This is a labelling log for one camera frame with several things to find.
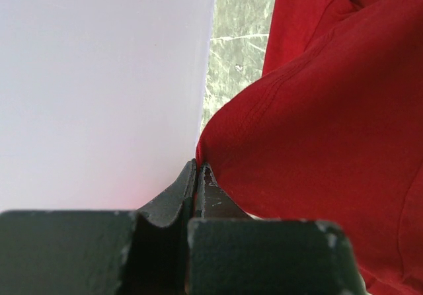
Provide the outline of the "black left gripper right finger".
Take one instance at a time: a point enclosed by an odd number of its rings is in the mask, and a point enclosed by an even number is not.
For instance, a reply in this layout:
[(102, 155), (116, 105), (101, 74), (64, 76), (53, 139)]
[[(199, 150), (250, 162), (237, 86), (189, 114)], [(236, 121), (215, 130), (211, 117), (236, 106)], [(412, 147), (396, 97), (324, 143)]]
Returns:
[(349, 239), (324, 220), (256, 220), (198, 175), (187, 225), (189, 294), (364, 294)]

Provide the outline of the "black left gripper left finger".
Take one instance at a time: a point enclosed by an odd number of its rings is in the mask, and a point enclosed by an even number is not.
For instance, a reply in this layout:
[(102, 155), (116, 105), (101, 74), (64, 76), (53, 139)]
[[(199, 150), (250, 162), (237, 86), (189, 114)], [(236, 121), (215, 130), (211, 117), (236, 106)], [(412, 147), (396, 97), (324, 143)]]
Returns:
[(196, 173), (137, 210), (2, 212), (1, 293), (182, 294)]

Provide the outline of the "dark red t shirt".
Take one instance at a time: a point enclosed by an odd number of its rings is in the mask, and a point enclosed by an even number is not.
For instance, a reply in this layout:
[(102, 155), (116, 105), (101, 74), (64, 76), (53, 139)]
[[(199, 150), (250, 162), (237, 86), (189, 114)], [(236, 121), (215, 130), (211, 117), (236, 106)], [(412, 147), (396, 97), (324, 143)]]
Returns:
[(248, 214), (339, 224), (369, 293), (421, 294), (422, 0), (275, 0), (196, 161)]

